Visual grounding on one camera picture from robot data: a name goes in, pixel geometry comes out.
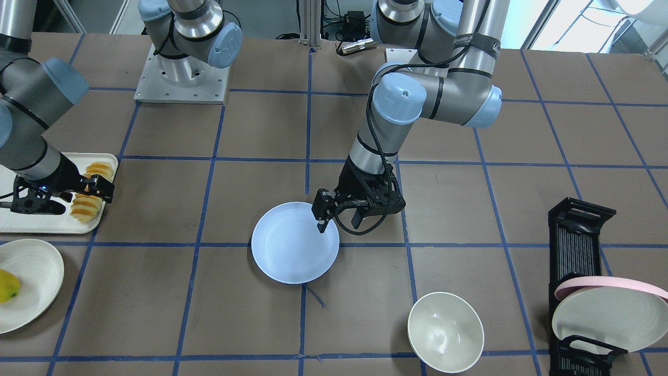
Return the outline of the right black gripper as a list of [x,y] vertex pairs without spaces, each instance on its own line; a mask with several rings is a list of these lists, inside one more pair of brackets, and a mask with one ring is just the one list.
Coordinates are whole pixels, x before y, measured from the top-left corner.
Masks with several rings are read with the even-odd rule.
[[17,176],[9,210],[18,214],[60,216],[65,205],[52,200],[64,194],[64,200],[71,202],[73,193],[93,196],[111,203],[115,185],[100,174],[89,178],[79,173],[76,164],[60,154],[60,162],[52,174],[40,180],[27,180]]

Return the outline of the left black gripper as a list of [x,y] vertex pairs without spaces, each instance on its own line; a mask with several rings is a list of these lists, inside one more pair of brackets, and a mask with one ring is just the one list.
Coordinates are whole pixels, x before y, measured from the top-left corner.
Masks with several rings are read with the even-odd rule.
[[390,174],[390,181],[383,174],[370,174],[358,168],[350,157],[346,159],[334,191],[318,190],[311,211],[317,222],[317,229],[324,233],[330,220],[336,214],[339,204],[344,202],[362,202],[355,208],[351,224],[354,229],[360,228],[365,217],[382,216],[389,205],[392,215],[406,206],[398,188],[396,176]]

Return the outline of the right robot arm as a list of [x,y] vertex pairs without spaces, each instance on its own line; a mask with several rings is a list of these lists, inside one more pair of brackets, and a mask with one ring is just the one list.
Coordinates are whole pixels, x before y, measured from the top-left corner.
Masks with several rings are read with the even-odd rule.
[[[115,186],[100,167],[80,173],[43,138],[90,86],[63,59],[39,62],[29,56],[36,7],[35,1],[2,1],[1,160],[15,174],[12,192],[2,195],[2,208],[59,216],[74,194],[89,203],[112,202]],[[240,52],[242,29],[226,20],[218,1],[140,1],[138,12],[153,53],[164,61],[225,68]]]

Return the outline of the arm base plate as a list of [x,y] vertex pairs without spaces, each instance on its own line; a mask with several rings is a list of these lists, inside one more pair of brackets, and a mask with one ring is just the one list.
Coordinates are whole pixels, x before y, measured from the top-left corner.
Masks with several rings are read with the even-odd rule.
[[[386,62],[381,66],[384,69],[387,66],[403,65],[403,64],[418,64],[424,65],[426,62],[422,60],[418,49],[386,49]],[[404,71],[410,71],[418,74],[436,75],[437,69],[434,67],[407,67]]]
[[151,47],[134,100],[153,104],[224,104],[229,67],[209,66],[191,56],[179,60],[153,54]]

